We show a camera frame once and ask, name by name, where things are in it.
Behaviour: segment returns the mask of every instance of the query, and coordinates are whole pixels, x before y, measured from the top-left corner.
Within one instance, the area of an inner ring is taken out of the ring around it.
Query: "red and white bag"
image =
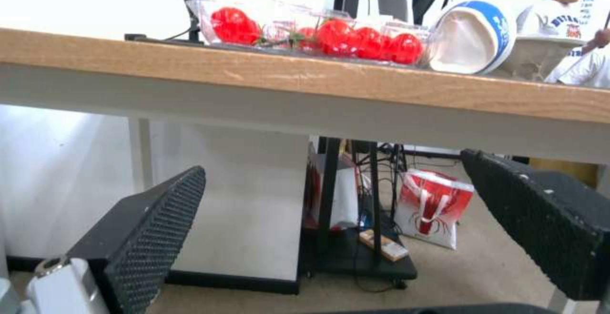
[[[396,208],[404,234],[456,249],[456,222],[474,192],[472,184],[434,171],[409,169]]]

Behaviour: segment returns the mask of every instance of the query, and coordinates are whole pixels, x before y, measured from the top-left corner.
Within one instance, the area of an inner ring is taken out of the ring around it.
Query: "table top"
[[[0,64],[560,121],[610,123],[610,91],[606,90],[322,58],[113,41],[0,28]]]

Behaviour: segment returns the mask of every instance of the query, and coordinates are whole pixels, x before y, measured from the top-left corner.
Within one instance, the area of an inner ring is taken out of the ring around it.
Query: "white t-shirt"
[[[526,8],[517,18],[520,35],[549,36],[553,38],[581,39],[579,11],[573,4],[556,0],[543,0]],[[545,80],[556,82],[582,56],[582,47],[576,47],[553,69]]]
[[[564,84],[610,88],[610,48],[594,49],[560,78]]]

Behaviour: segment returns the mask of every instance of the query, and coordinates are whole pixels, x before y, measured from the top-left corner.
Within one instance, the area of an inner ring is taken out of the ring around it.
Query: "floor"
[[[468,180],[454,160],[418,157],[417,161],[420,168]],[[387,184],[381,184],[386,205],[390,199]],[[481,303],[548,305],[553,285],[505,234],[477,195],[460,219],[457,232],[457,251],[403,238],[418,269],[418,278],[406,290],[368,293],[352,277],[324,274],[301,279],[298,296],[166,285],[148,313],[316,313]],[[12,273],[11,281],[22,291],[30,276]],[[388,286],[374,280],[360,283],[371,290]],[[576,313],[592,314],[596,307],[593,302],[579,303]]]

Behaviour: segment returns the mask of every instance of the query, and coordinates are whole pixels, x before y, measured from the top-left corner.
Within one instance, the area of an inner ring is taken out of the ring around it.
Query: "red tomato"
[[[327,55],[349,56],[355,53],[358,36],[345,21],[330,19],[318,29],[318,42]]]
[[[392,45],[392,38],[387,35],[381,36],[381,53],[379,54],[380,60],[392,60],[392,51],[390,46]]]
[[[261,28],[238,8],[224,7],[212,13],[212,28],[223,42],[252,45],[261,36]]]
[[[390,43],[392,61],[400,64],[413,64],[419,60],[422,51],[421,42],[413,34],[399,34]]]
[[[305,36],[305,39],[298,42],[299,49],[303,51],[314,51],[320,47],[320,44],[315,40],[315,28],[303,27],[296,32]]]
[[[382,35],[375,29],[362,27],[356,30],[359,39],[358,57],[365,59],[379,59],[383,46]]]

